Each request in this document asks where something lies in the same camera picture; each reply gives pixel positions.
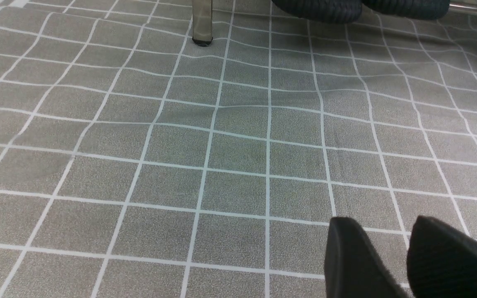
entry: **floor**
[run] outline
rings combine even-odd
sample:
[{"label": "floor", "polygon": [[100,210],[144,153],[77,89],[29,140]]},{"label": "floor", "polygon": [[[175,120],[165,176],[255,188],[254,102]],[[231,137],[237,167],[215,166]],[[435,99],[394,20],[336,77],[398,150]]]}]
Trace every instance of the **floor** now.
[{"label": "floor", "polygon": [[418,215],[477,239],[477,17],[189,5],[0,9],[0,297],[324,297],[332,216],[409,292]]}]

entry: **black rubber foot cap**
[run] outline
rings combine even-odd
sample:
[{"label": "black rubber foot cap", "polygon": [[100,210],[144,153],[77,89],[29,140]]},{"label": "black rubber foot cap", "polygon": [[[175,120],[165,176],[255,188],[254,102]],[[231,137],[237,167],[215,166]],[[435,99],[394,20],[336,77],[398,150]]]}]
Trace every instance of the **black rubber foot cap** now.
[{"label": "black rubber foot cap", "polygon": [[203,48],[204,48],[204,47],[209,47],[209,45],[210,45],[211,42],[212,42],[212,38],[211,38],[210,41],[197,40],[197,39],[194,39],[194,38],[193,38],[193,42],[194,42],[197,46],[199,46],[199,47],[203,47]]}]

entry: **textured gray surface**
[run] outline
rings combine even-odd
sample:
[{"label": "textured gray surface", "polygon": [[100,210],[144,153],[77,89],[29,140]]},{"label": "textured gray surface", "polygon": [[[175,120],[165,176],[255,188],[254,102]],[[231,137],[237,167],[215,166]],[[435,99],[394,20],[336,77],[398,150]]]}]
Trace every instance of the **textured gray surface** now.
[{"label": "textured gray surface", "polygon": [[0,10],[0,296],[321,297],[333,215],[403,286],[417,215],[477,239],[477,17],[215,0],[199,48],[189,5]]}]

